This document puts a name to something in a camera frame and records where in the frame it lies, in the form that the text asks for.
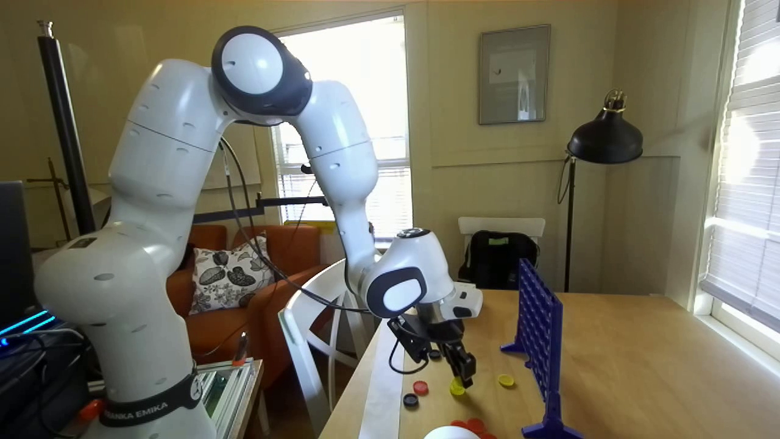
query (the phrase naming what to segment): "patterned pillow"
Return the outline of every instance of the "patterned pillow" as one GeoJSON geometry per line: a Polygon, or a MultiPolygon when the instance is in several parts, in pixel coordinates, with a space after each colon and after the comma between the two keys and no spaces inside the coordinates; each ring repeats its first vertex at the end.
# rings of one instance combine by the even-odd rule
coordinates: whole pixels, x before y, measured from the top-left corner
{"type": "MultiPolygon", "coordinates": [[[[254,243],[265,250],[265,239],[254,237],[254,243]]],[[[194,249],[194,295],[190,314],[212,309],[244,307],[260,285],[272,283],[272,270],[256,255],[245,242],[230,250],[226,249],[194,249]]]]}

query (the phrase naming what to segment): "wooden table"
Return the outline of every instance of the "wooden table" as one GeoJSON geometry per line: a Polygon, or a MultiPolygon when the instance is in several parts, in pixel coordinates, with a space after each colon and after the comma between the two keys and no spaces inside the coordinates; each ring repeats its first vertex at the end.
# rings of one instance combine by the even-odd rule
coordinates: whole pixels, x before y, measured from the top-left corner
{"type": "MultiPolygon", "coordinates": [[[[561,399],[562,423],[583,437],[780,437],[780,376],[764,371],[696,317],[658,295],[558,295],[562,301],[561,399]]],[[[523,359],[502,354],[514,338],[517,295],[484,292],[478,320],[464,322],[464,349],[478,359],[478,376],[462,398],[447,393],[450,371],[444,360],[400,379],[410,393],[427,379],[432,393],[416,409],[397,399],[397,437],[421,439],[452,420],[478,417],[497,439],[521,437],[521,426],[542,420],[542,403],[523,359]],[[497,384],[497,373],[512,373],[517,387],[497,384]]],[[[385,323],[371,340],[338,404],[323,426],[323,439],[360,437],[366,394],[377,373],[380,343],[389,343],[385,323]]]]}

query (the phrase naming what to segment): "framed picture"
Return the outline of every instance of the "framed picture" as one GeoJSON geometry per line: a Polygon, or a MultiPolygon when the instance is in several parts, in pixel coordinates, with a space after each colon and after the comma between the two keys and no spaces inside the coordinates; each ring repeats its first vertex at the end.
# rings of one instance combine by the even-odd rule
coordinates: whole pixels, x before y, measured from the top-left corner
{"type": "Polygon", "coordinates": [[[478,42],[478,122],[523,124],[545,114],[551,26],[484,32],[478,42]]]}

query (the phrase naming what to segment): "window blind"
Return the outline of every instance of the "window blind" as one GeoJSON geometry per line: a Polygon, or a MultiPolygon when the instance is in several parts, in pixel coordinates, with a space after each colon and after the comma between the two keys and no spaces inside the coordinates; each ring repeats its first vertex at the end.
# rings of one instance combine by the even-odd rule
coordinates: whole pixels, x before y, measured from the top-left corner
{"type": "MultiPolygon", "coordinates": [[[[412,170],[406,124],[405,15],[334,23],[283,37],[311,77],[338,81],[366,116],[377,159],[377,182],[366,200],[375,239],[389,242],[412,223],[412,170]]],[[[279,195],[322,195],[307,162],[301,138],[290,124],[276,129],[279,195]]],[[[328,204],[285,204],[283,218],[334,218],[328,204]]]]}
{"type": "Polygon", "coordinates": [[[780,22],[742,0],[700,287],[780,331],[780,22]]]}

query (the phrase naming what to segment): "floor lamp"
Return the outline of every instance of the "floor lamp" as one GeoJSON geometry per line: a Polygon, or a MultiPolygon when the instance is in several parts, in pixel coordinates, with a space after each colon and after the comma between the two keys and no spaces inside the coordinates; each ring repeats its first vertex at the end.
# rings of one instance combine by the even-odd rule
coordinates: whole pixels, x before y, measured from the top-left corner
{"type": "Polygon", "coordinates": [[[569,285],[569,242],[575,216],[575,162],[577,159],[589,162],[629,162],[640,155],[640,132],[623,120],[623,92],[607,95],[600,114],[577,126],[568,142],[568,218],[566,218],[566,279],[569,285]]]}

